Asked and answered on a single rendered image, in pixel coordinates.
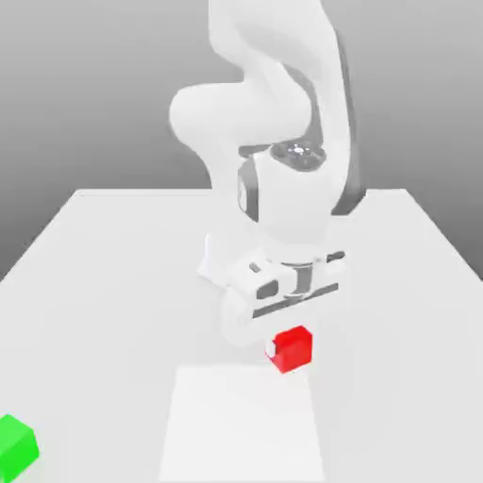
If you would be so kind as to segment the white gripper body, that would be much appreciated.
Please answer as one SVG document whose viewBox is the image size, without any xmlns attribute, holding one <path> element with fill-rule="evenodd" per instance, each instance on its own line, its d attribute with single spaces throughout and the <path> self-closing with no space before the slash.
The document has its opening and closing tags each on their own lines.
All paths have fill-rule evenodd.
<svg viewBox="0 0 483 483">
<path fill-rule="evenodd" d="M 278 297 L 268 302 L 249 298 L 230 288 L 220 307 L 222 331 L 230 343 L 239 347 L 266 341 L 278 332 L 313 324 L 337 305 L 339 293 L 340 284 L 331 283 L 310 294 Z"/>
</svg>

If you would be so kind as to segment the small green cube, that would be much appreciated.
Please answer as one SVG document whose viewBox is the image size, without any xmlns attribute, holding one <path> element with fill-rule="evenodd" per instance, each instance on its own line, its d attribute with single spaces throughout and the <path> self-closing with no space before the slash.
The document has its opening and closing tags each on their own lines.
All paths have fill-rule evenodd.
<svg viewBox="0 0 483 483">
<path fill-rule="evenodd" d="M 0 483 L 10 483 L 40 456 L 34 430 L 6 414 L 0 418 Z"/>
</svg>

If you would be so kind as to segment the small red cube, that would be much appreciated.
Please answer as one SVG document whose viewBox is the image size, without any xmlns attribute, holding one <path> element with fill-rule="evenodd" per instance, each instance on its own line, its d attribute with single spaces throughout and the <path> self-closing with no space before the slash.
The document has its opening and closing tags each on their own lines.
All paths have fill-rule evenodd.
<svg viewBox="0 0 483 483">
<path fill-rule="evenodd" d="M 304 326 L 279 332 L 271 340 L 275 342 L 276 355 L 268 359 L 281 374 L 311 363 L 313 336 Z"/>
</svg>

